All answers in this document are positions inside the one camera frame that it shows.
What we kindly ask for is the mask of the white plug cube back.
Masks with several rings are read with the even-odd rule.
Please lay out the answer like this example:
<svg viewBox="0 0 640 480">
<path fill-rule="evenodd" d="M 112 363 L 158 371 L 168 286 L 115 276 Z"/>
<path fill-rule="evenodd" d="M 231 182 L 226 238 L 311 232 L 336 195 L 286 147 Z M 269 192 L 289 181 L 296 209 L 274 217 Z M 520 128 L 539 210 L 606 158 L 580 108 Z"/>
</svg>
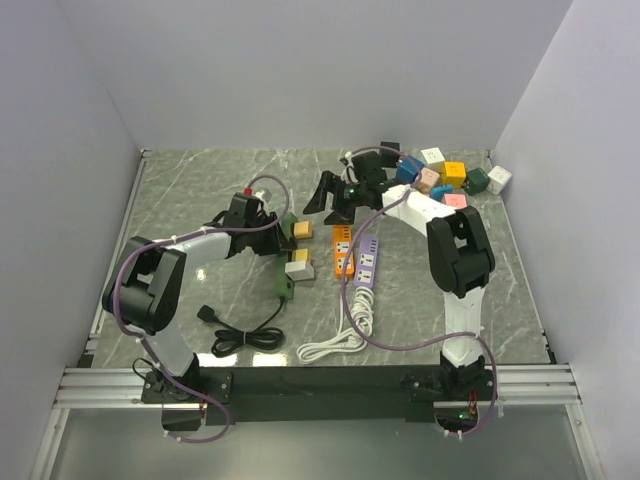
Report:
<svg viewBox="0 0 640 480">
<path fill-rule="evenodd" d="M 437 147 L 423 149 L 420 151 L 420 153 L 425 165 L 434 166 L 435 168 L 437 168 L 439 165 L 445 162 L 443 153 Z"/>
</svg>

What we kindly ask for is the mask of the white plug cube right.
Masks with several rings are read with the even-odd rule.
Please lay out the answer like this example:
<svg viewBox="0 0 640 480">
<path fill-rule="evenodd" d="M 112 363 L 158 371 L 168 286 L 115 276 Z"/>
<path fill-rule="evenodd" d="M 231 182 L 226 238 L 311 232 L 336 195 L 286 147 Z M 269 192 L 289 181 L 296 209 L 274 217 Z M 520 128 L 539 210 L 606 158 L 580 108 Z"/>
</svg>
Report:
<svg viewBox="0 0 640 480">
<path fill-rule="evenodd" d="M 494 166 L 488 173 L 489 184 L 486 190 L 493 195 L 500 195 L 512 178 L 512 173 L 501 166 Z"/>
</svg>

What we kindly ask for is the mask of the black plug cube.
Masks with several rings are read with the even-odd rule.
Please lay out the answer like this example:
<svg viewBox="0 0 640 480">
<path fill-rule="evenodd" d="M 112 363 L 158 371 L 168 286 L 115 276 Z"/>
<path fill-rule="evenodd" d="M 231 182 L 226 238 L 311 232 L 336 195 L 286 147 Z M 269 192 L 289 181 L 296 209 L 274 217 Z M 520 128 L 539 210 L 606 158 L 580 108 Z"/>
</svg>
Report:
<svg viewBox="0 0 640 480">
<path fill-rule="evenodd" d="M 395 168 L 397 166 L 401 154 L 399 143 L 381 141 L 379 152 L 384 168 Z"/>
</svg>

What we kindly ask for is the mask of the white plug cube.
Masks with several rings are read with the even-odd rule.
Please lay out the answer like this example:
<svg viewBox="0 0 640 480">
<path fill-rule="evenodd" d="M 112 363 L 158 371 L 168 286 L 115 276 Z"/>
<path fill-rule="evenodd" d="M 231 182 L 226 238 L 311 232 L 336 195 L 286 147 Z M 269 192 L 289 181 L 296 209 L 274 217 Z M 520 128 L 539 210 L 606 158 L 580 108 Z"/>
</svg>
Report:
<svg viewBox="0 0 640 480">
<path fill-rule="evenodd" d="M 437 147 L 423 149 L 420 151 L 420 153 L 425 165 L 434 166 L 435 168 L 437 168 L 439 165 L 445 162 L 443 153 Z"/>
<path fill-rule="evenodd" d="M 512 178 L 512 173 L 501 166 L 494 166 L 488 173 L 489 184 L 486 190 L 493 195 L 500 195 Z"/>
</svg>

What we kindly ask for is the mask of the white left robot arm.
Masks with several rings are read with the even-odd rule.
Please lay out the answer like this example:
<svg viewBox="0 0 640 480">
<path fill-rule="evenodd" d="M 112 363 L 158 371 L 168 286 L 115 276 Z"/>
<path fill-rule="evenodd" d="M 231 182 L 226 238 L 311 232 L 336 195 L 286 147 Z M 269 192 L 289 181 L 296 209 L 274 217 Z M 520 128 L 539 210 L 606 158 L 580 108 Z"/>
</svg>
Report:
<svg viewBox="0 0 640 480">
<path fill-rule="evenodd" d="M 178 240 L 130 238 L 102 295 L 102 308 L 117 315 L 122 331 L 141 341 L 153 364 L 168 374 L 164 389 L 176 401 L 200 388 L 199 360 L 174 316 L 187 273 L 249 248 L 257 256 L 286 256 L 296 249 L 290 213 L 266 211 L 266 201 L 236 193 L 230 206 L 199 230 Z"/>
</svg>

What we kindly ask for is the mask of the purple power strip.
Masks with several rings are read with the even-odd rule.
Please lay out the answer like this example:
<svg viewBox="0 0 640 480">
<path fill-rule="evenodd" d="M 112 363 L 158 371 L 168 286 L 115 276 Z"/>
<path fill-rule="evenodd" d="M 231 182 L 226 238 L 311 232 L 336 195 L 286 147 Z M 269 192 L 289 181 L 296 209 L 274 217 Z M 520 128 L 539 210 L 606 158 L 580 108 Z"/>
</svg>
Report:
<svg viewBox="0 0 640 480">
<path fill-rule="evenodd" d="M 373 288 L 379 245 L 376 235 L 363 235 L 360 238 L 354 276 L 356 287 Z"/>
</svg>

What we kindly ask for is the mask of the beige pink plug cube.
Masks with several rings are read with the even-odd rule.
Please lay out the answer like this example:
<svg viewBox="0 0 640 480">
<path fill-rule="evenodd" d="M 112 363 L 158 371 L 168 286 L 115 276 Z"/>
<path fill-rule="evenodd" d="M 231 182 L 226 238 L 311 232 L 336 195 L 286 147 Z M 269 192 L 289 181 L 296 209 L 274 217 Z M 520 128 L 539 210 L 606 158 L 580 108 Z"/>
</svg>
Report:
<svg viewBox="0 0 640 480">
<path fill-rule="evenodd" d="M 420 180 L 415 188 L 424 195 L 429 196 L 432 189 L 435 188 L 440 181 L 440 173 L 429 168 L 422 168 L 420 172 Z"/>
</svg>

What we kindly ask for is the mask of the white plug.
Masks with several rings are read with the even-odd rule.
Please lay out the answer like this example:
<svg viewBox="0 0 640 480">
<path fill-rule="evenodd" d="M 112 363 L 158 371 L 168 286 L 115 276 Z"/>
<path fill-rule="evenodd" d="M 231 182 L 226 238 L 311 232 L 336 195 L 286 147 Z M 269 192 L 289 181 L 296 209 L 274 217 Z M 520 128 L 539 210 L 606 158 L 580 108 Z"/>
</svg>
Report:
<svg viewBox="0 0 640 480">
<path fill-rule="evenodd" d="M 313 280 L 315 278 L 314 267 L 308 260 L 286 262 L 285 274 L 294 282 Z"/>
</svg>

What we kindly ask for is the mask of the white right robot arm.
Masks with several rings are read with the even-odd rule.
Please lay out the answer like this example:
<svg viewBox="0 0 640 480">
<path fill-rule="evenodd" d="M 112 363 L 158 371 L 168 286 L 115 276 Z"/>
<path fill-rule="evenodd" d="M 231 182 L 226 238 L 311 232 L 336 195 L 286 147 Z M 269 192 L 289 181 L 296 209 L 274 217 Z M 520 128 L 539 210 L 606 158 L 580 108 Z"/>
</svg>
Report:
<svg viewBox="0 0 640 480">
<path fill-rule="evenodd" d="M 395 218 L 422 234 L 427 242 L 430 273 L 444 299 L 445 333 L 437 370 L 412 382 L 431 400 L 466 399 L 483 386 L 497 385 L 496 362 L 482 339 L 482 302 L 495 257 L 479 212 L 473 207 L 455 209 L 421 193 L 421 175 L 411 182 L 390 179 L 384 158 L 393 155 L 399 165 L 417 160 L 396 148 L 381 145 L 355 150 L 346 158 L 354 168 L 355 182 L 325 170 L 305 206 L 306 215 L 331 211 L 327 225 L 351 225 L 359 207 L 376 217 Z"/>
</svg>

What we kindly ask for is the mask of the yellow plug cube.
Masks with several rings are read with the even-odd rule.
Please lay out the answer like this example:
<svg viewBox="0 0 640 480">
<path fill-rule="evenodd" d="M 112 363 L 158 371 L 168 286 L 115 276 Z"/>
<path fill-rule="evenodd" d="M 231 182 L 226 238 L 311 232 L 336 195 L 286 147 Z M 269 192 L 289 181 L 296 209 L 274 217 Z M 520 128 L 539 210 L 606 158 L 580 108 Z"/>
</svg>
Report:
<svg viewBox="0 0 640 480">
<path fill-rule="evenodd" d="M 442 183 L 453 188 L 462 187 L 467 178 L 467 171 L 463 162 L 445 161 L 442 167 Z"/>
</svg>

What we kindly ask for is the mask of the dark blue plug cube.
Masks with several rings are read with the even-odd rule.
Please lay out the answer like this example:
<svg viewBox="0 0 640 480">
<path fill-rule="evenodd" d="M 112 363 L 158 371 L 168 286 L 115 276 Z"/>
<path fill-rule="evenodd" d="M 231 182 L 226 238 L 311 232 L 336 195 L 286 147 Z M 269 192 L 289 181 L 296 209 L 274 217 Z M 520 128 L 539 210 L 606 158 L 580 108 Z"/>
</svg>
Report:
<svg viewBox="0 0 640 480">
<path fill-rule="evenodd" d="M 424 163 L 413 156 L 400 158 L 397 163 L 395 177 L 404 184 L 411 184 L 424 168 Z"/>
</svg>

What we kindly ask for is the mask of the yellow plug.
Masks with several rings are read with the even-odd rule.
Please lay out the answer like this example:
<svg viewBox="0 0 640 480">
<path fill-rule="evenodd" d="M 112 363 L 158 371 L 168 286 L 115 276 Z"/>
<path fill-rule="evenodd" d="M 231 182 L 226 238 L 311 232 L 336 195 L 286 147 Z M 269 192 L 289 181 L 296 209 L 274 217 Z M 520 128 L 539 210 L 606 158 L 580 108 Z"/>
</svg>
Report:
<svg viewBox="0 0 640 480">
<path fill-rule="evenodd" d="M 300 248 L 292 252 L 291 260 L 294 262 L 305 261 L 310 262 L 312 258 L 309 248 Z"/>
<path fill-rule="evenodd" d="M 293 234 L 297 240 L 310 239 L 313 236 L 313 226 L 308 220 L 296 222 L 293 225 Z"/>
</svg>

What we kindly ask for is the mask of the green power strip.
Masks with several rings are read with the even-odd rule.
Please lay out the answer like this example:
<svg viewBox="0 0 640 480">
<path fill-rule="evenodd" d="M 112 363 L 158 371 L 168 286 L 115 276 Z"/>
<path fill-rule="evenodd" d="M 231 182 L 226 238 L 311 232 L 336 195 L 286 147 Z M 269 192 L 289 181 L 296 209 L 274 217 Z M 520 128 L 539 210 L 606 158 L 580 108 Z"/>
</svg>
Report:
<svg viewBox="0 0 640 480">
<path fill-rule="evenodd" d="M 297 249 L 297 240 L 294 235 L 294 226 L 297 222 L 298 219 L 292 212 L 286 213 L 280 221 L 286 242 L 275 259 L 274 291 L 279 299 L 292 300 L 294 295 L 294 282 L 285 273 L 285 265 L 291 260 L 292 252 Z"/>
</svg>

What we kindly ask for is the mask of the aluminium rail frame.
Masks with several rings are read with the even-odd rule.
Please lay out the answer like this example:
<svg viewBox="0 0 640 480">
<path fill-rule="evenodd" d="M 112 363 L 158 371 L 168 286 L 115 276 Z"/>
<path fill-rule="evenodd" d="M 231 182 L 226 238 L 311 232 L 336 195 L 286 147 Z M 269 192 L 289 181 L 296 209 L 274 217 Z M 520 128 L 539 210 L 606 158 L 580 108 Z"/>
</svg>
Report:
<svg viewBox="0 0 640 480">
<path fill-rule="evenodd" d="M 335 168 L 342 150 L 155 150 L 134 187 L 127 234 L 186 231 L 215 214 L 227 194 L 204 194 L 214 187 L 240 187 L 266 166 L 290 189 L 291 210 L 313 223 L 310 245 L 314 281 L 295 287 L 294 300 L 276 318 L 287 335 L 275 353 L 243 349 L 228 358 L 210 353 L 214 328 L 196 319 L 205 303 L 225 321 L 249 327 L 266 318 L 277 300 L 267 285 L 273 260 L 242 253 L 201 267 L 187 279 L 178 308 L 181 333 L 205 366 L 294 367 L 299 344 L 323 341 L 338 325 L 339 281 L 333 273 L 328 214 L 302 215 L 320 171 Z M 497 273 L 483 302 L 483 325 L 500 365 L 504 416 L 492 416 L 480 432 L 459 441 L 444 438 L 434 424 L 401 419 L 245 423 L 206 445 L 180 445 L 163 438 L 158 406 L 140 404 L 142 380 L 130 365 L 143 356 L 134 339 L 119 333 L 109 314 L 96 320 L 97 347 L 89 372 L 63 374 L 45 446 L 45 466 L 37 478 L 50 479 L 588 479 L 580 455 L 587 431 L 568 364 L 551 364 L 538 316 L 504 204 L 483 194 L 471 200 L 485 218 L 497 255 Z M 382 341 L 409 344 L 444 332 L 441 295 L 427 272 L 426 259 L 413 264 L 402 255 L 402 232 L 419 236 L 399 222 L 385 220 L 371 230 L 382 242 L 380 282 L 376 283 L 375 332 Z"/>
</svg>

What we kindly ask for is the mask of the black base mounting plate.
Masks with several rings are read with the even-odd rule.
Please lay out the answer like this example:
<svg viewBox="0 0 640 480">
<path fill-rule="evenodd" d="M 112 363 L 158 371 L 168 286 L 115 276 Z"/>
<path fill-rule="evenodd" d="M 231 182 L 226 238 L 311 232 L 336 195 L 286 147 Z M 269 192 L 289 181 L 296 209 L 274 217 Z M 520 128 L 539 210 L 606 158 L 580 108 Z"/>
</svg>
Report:
<svg viewBox="0 0 640 480">
<path fill-rule="evenodd" d="M 205 423 L 403 419 L 432 423 L 441 402 L 467 405 L 494 395 L 484 367 L 203 367 L 192 388 L 214 399 Z"/>
</svg>

